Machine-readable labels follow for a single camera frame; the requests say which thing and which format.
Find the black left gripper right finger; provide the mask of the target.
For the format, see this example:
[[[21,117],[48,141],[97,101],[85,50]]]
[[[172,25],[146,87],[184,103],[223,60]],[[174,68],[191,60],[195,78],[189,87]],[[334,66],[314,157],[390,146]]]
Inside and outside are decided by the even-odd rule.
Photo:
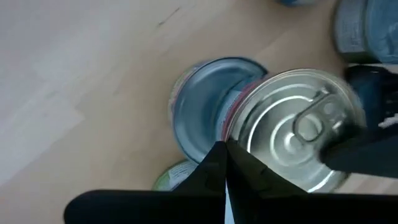
[[[308,193],[277,175],[235,140],[226,182],[236,223],[392,223],[397,196]]]

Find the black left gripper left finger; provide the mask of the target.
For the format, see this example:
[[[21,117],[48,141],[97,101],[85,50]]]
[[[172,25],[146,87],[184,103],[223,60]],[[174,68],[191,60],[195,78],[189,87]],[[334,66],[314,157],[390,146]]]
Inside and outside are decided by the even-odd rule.
[[[172,191],[91,190],[71,200],[65,223],[223,223],[226,143],[216,142]]]

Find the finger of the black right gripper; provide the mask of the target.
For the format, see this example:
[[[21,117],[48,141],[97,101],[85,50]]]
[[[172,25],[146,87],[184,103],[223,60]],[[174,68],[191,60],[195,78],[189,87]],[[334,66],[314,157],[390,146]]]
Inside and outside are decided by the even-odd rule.
[[[322,150],[320,161],[332,170],[397,178],[397,131],[364,131]]]

